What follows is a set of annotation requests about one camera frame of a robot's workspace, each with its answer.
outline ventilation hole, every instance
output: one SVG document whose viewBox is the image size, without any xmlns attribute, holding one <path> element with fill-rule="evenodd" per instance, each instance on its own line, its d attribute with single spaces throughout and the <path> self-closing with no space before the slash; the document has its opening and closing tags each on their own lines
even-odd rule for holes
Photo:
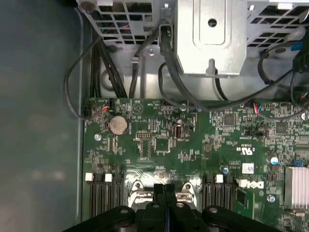
<svg viewBox="0 0 309 232">
<path fill-rule="evenodd" d="M 261 43 L 261 42 L 264 42 L 266 39 L 255 39 L 253 41 L 253 43 Z"/>
<path fill-rule="evenodd" d="M 118 22 L 117 23 L 117 26 L 119 27 L 119 28 L 122 28 L 122 27 L 129 27 L 129 22 Z"/>
<path fill-rule="evenodd" d="M 101 30 L 101 31 L 106 34 L 118 34 L 117 29 L 108 29 L 108 30 Z"/>
<path fill-rule="evenodd" d="M 309 7 L 307 6 L 297 6 L 294 9 L 292 9 L 287 15 L 288 16 L 299 16 L 301 13 L 303 13 L 307 9 L 309 9 Z"/>
<path fill-rule="evenodd" d="M 277 33 L 274 35 L 274 37 L 277 37 L 277 38 L 283 38 L 285 36 L 287 36 L 289 33 Z"/>
<path fill-rule="evenodd" d="M 97 23 L 99 28 L 115 28 L 114 23 Z"/>
<path fill-rule="evenodd" d="M 132 21 L 142 21 L 143 20 L 143 17 L 140 15 L 140 14 L 130 14 L 129 15 L 130 17 L 130 20 Z"/>
<path fill-rule="evenodd" d="M 297 19 L 297 20 L 295 20 L 293 23 L 291 23 L 291 24 L 300 24 L 300 22 L 299 22 L 299 18 Z"/>
<path fill-rule="evenodd" d="M 251 44 L 248 45 L 248 47 L 257 47 L 258 45 L 259 45 L 258 43 L 255 43 L 255 44 L 251 43 Z"/>
<path fill-rule="evenodd" d="M 208 26 L 210 26 L 211 28 L 214 28 L 217 25 L 217 20 L 215 20 L 214 18 L 211 18 L 210 20 L 208 20 Z"/>
<path fill-rule="evenodd" d="M 151 3 L 127 3 L 127 11 L 137 13 L 152 13 Z"/>
<path fill-rule="evenodd" d="M 115 14 L 114 15 L 115 20 L 121 20 L 121 21 L 127 21 L 127 17 L 125 14 Z"/>
<path fill-rule="evenodd" d="M 97 11 L 94 11 L 92 14 L 91 14 L 91 17 L 94 19 L 94 20 L 103 20 L 101 14 Z"/>
<path fill-rule="evenodd" d="M 263 44 L 261 44 L 259 47 L 269 47 L 271 44 L 270 43 L 263 43 Z"/>
<path fill-rule="evenodd" d="M 255 18 L 251 23 L 252 24 L 258 24 L 261 20 L 262 20 L 262 18 Z"/>
<path fill-rule="evenodd" d="M 143 35 L 135 35 L 134 38 L 135 38 L 136 40 L 144 40 L 144 39 L 145 39 L 145 36 L 143 36 Z"/>
<path fill-rule="evenodd" d="M 118 38 L 114 36 L 104 36 L 103 40 L 118 40 Z"/>
<path fill-rule="evenodd" d="M 293 18 L 282 18 L 276 24 L 288 24 L 292 20 L 293 20 Z"/>
<path fill-rule="evenodd" d="M 134 41 L 131 41 L 131 40 L 125 40 L 125 44 L 134 44 Z"/>
<path fill-rule="evenodd" d="M 101 16 L 102 16 L 102 20 L 112 20 L 112 17 L 111 17 L 111 15 L 110 14 L 101 14 Z"/>
<path fill-rule="evenodd" d="M 266 43 L 275 43 L 278 39 L 268 39 Z"/>
<path fill-rule="evenodd" d="M 261 24 L 273 24 L 276 20 L 276 18 L 266 18 L 261 22 Z"/>
<path fill-rule="evenodd" d="M 260 37 L 269 37 L 269 36 L 272 36 L 274 33 L 269 33 L 269 32 L 266 32 L 266 33 L 263 33 L 260 35 Z"/>
<path fill-rule="evenodd" d="M 298 28 L 298 26 L 287 26 L 285 27 L 286 29 L 295 29 L 295 28 Z"/>
<path fill-rule="evenodd" d="M 152 15 L 145 15 L 145 21 L 146 22 L 152 22 L 153 21 L 153 16 Z"/>
<path fill-rule="evenodd" d="M 283 53 L 283 52 L 285 52 L 285 51 L 286 51 L 286 48 L 285 48 L 285 47 L 282 47 L 282 48 L 276 49 L 276 50 L 275 50 L 275 53 L 280 54 L 280 53 Z"/>
<path fill-rule="evenodd" d="M 143 27 L 143 29 L 144 29 L 144 31 L 145 32 L 150 32 L 150 31 L 152 31 L 152 27 Z"/>
<path fill-rule="evenodd" d="M 130 29 L 120 29 L 120 33 L 121 34 L 131 34 L 131 30 Z"/>
<path fill-rule="evenodd" d="M 112 12 L 112 7 L 111 6 L 99 6 L 100 11 L 102 12 Z"/>
<path fill-rule="evenodd" d="M 277 6 L 268 6 L 266 7 L 260 15 L 262 16 L 280 16 L 284 15 L 287 10 L 278 10 Z"/>
<path fill-rule="evenodd" d="M 123 38 L 124 40 L 133 40 L 132 35 L 123 35 L 122 38 Z"/>
</svg>

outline white sticker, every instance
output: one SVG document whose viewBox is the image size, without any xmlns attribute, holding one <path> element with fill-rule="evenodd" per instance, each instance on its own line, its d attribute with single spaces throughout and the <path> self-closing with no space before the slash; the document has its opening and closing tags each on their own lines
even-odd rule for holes
<svg viewBox="0 0 309 232">
<path fill-rule="evenodd" d="M 242 173 L 243 174 L 254 174 L 254 163 L 243 163 Z"/>
</svg>

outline heatsink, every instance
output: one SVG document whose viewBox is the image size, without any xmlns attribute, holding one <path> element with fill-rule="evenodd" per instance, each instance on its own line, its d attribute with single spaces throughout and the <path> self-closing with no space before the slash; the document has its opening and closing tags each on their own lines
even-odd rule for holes
<svg viewBox="0 0 309 232">
<path fill-rule="evenodd" d="M 309 169 L 285 169 L 284 205 L 291 209 L 309 208 Z"/>
</svg>

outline ram slot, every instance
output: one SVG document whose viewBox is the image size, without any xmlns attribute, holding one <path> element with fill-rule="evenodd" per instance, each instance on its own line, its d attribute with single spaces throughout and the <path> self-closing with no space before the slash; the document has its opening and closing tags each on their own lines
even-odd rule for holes
<svg viewBox="0 0 309 232">
<path fill-rule="evenodd" d="M 216 194 L 215 194 L 215 205 L 217 206 L 221 206 L 222 203 L 222 198 L 224 197 L 224 195 L 222 194 L 222 188 L 223 188 L 223 184 L 221 183 L 216 183 Z"/>
</svg>

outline microchip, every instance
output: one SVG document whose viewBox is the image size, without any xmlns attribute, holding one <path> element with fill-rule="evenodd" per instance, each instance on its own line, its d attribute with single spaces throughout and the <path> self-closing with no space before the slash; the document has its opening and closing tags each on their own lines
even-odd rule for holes
<svg viewBox="0 0 309 232">
<path fill-rule="evenodd" d="M 234 123 L 235 123 L 234 115 L 224 115 L 225 126 L 234 126 Z"/>
<path fill-rule="evenodd" d="M 286 123 L 277 122 L 276 123 L 276 134 L 286 134 Z"/>
<path fill-rule="evenodd" d="M 245 204 L 246 194 L 242 191 L 237 191 L 236 199 L 239 203 Z"/>
</svg>

